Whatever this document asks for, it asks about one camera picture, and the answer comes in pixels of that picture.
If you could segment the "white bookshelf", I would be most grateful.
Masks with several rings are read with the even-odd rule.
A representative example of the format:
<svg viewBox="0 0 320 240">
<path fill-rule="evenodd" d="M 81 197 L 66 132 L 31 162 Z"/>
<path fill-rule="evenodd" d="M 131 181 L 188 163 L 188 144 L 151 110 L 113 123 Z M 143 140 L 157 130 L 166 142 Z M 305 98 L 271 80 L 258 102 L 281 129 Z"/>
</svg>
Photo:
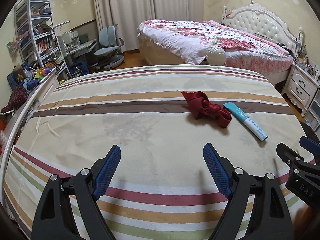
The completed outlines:
<svg viewBox="0 0 320 240">
<path fill-rule="evenodd" d="M 50 0 L 19 0 L 14 6 L 14 28 L 23 63 L 33 69 L 50 68 L 70 77 L 53 22 Z"/>
</svg>

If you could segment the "plastic drawer unit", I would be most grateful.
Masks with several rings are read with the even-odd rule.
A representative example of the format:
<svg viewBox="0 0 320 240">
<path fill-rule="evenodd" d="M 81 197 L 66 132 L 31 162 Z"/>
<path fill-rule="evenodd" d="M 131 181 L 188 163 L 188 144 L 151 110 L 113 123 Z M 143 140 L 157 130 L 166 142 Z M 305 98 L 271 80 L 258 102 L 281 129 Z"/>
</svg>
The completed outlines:
<svg viewBox="0 0 320 240">
<path fill-rule="evenodd" d="M 313 129 L 313 131 L 318 133 L 320 122 L 319 89 L 317 89 L 317 92 L 310 103 L 308 111 L 304 115 L 304 119 L 306 120 L 306 123 Z"/>
</svg>

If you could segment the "white tufted headboard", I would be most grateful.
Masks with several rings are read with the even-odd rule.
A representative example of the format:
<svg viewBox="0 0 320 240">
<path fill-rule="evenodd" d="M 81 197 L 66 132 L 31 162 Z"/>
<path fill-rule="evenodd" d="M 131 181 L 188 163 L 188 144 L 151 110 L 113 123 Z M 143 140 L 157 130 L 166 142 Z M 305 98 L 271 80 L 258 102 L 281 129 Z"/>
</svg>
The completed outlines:
<svg viewBox="0 0 320 240">
<path fill-rule="evenodd" d="M 299 28 L 297 36 L 293 35 L 289 26 L 280 17 L 259 3 L 251 3 L 232 10 L 223 6 L 221 22 L 234 29 L 284 44 L 294 53 L 300 53 L 303 48 L 303 28 Z"/>
</svg>

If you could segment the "teal white tube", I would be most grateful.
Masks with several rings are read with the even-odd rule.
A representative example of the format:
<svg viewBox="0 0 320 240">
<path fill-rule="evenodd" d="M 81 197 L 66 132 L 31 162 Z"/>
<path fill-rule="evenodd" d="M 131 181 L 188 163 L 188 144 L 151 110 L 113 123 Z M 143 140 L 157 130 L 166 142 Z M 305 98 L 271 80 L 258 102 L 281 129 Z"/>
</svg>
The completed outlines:
<svg viewBox="0 0 320 240">
<path fill-rule="evenodd" d="M 246 126 L 260 141 L 265 141 L 268 135 L 261 129 L 245 112 L 232 102 L 224 103 L 223 106 L 231 112 L 244 126 Z"/>
</svg>

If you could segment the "study desk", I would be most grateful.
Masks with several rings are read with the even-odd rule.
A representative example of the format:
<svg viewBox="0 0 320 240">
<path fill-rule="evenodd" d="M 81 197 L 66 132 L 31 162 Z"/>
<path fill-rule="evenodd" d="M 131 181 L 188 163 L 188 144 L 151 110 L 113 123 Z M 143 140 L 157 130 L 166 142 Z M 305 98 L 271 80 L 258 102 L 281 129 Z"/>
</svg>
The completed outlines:
<svg viewBox="0 0 320 240">
<path fill-rule="evenodd" d="M 67 51 L 63 43 L 62 36 L 57 36 L 57 42 L 70 77 L 72 77 L 71 66 L 74 64 L 73 58 L 82 57 L 83 55 L 90 53 L 98 44 L 97 39 L 93 39 L 81 44 L 77 48 L 72 48 L 70 51 Z"/>
</svg>

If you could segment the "grey-green desk chair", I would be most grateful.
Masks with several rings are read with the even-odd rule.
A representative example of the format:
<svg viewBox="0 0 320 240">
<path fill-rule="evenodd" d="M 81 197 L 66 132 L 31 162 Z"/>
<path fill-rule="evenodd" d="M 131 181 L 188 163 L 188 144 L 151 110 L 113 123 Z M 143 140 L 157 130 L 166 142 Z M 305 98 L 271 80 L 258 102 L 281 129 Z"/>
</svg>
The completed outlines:
<svg viewBox="0 0 320 240">
<path fill-rule="evenodd" d="M 124 63 L 124 56 L 121 54 L 124 40 L 117 37 L 117 26 L 118 24 L 111 25 L 99 32 L 101 48 L 95 51 L 94 55 L 100 60 L 92 66 L 96 70 L 113 70 Z"/>
</svg>

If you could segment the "floral bedspread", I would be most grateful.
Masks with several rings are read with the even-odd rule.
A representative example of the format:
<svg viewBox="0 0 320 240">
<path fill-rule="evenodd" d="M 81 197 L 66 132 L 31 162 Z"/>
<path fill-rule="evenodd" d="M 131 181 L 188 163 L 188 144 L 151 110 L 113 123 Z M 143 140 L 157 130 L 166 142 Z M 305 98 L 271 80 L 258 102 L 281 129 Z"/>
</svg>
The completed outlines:
<svg viewBox="0 0 320 240">
<path fill-rule="evenodd" d="M 140 53 L 155 45 L 186 64 L 201 64 L 209 51 L 225 52 L 224 66 L 252 70 L 264 76 L 288 70 L 293 57 L 277 44 L 215 21 L 147 20 L 137 29 Z"/>
</svg>

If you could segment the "beige curtains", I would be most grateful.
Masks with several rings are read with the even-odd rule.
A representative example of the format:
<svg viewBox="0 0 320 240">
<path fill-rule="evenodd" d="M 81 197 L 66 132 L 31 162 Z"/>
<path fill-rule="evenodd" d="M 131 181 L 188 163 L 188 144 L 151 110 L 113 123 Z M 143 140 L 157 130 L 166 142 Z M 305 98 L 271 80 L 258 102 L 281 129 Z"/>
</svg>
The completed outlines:
<svg viewBox="0 0 320 240">
<path fill-rule="evenodd" d="M 203 0 L 94 0 L 98 29 L 117 26 L 123 51 L 136 50 L 138 26 L 146 20 L 203 20 Z"/>
</svg>

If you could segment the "black lined trash bin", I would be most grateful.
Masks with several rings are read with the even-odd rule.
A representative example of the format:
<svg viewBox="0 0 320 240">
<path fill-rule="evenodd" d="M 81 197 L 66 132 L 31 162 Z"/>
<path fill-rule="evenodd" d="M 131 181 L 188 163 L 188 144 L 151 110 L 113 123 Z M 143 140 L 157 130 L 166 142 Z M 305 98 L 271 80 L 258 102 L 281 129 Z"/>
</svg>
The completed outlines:
<svg viewBox="0 0 320 240">
<path fill-rule="evenodd" d="M 317 137 L 316 133 L 313 131 L 313 129 L 309 125 L 301 121 L 300 121 L 300 125 L 307 138 L 309 138 L 310 140 L 316 143 L 319 143 L 319 138 Z"/>
</svg>

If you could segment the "white round bed post knob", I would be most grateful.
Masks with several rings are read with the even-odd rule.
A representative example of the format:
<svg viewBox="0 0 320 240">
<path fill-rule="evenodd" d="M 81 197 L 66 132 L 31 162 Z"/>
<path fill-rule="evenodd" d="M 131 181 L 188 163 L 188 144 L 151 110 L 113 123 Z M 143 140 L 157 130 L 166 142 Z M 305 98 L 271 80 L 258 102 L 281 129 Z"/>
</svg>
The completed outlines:
<svg viewBox="0 0 320 240">
<path fill-rule="evenodd" d="M 206 59 L 211 66 L 223 66 L 226 62 L 226 54 L 222 48 L 213 46 L 208 48 Z"/>
</svg>

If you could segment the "white nightstand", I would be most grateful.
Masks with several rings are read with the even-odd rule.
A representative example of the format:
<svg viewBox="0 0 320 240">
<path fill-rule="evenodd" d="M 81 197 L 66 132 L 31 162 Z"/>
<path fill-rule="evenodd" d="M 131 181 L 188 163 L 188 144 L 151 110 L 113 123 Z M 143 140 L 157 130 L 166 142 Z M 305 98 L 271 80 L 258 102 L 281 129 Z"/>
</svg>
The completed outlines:
<svg viewBox="0 0 320 240">
<path fill-rule="evenodd" d="M 302 116 L 304 116 L 318 88 L 319 84 L 312 75 L 293 64 L 281 94 L 286 94 L 292 104 L 302 110 Z"/>
</svg>

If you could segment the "dark red satin cloth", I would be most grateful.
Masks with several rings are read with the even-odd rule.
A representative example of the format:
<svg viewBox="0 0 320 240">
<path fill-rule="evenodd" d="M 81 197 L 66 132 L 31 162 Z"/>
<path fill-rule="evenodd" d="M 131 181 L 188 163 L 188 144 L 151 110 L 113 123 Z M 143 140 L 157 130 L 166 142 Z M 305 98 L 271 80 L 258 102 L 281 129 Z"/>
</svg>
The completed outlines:
<svg viewBox="0 0 320 240">
<path fill-rule="evenodd" d="M 181 93 L 187 102 L 187 109 L 195 119 L 213 119 L 221 128 L 226 128 L 230 124 L 231 113 L 220 105 L 211 103 L 204 92 Z"/>
</svg>

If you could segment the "striped bed sheet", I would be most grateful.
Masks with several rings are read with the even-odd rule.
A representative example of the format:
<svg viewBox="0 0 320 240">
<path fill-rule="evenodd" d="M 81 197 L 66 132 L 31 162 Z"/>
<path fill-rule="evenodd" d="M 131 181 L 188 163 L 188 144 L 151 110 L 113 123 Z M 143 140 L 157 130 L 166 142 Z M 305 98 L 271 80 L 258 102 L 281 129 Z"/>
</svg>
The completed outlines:
<svg viewBox="0 0 320 240">
<path fill-rule="evenodd" d="M 232 114 L 226 128 L 213 119 L 195 119 L 181 92 L 197 91 L 223 108 L 234 103 L 268 138 L 260 141 Z M 299 145 L 303 135 L 281 94 L 249 70 L 176 65 L 86 75 L 45 96 L 3 155 L 3 199 L 29 235 L 49 176 L 76 175 L 118 145 L 120 164 L 98 200 L 114 235 L 207 239 L 227 203 L 203 159 L 203 147 L 211 143 L 249 174 L 274 174 L 298 222 L 307 205 L 285 187 L 289 167 L 276 147 L 284 143 L 313 163 L 312 154 Z"/>
</svg>

